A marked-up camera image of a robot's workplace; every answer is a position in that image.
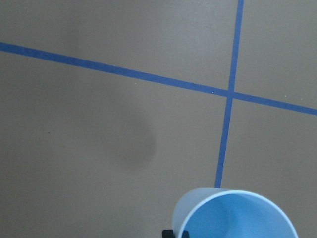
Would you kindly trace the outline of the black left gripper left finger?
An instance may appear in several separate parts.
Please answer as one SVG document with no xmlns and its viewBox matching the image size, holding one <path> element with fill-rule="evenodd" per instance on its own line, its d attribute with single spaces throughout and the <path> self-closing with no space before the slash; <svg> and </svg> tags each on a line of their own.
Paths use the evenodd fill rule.
<svg viewBox="0 0 317 238">
<path fill-rule="evenodd" d="M 162 231 L 162 238 L 174 238 L 173 230 L 163 230 Z"/>
</svg>

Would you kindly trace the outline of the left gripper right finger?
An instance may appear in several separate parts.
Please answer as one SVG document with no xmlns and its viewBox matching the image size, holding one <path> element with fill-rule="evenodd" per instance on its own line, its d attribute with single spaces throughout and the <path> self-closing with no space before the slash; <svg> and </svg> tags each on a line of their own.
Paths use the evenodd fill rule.
<svg viewBox="0 0 317 238">
<path fill-rule="evenodd" d="M 182 233 L 182 238 L 189 238 L 189 232 L 184 230 L 183 233 Z"/>
</svg>

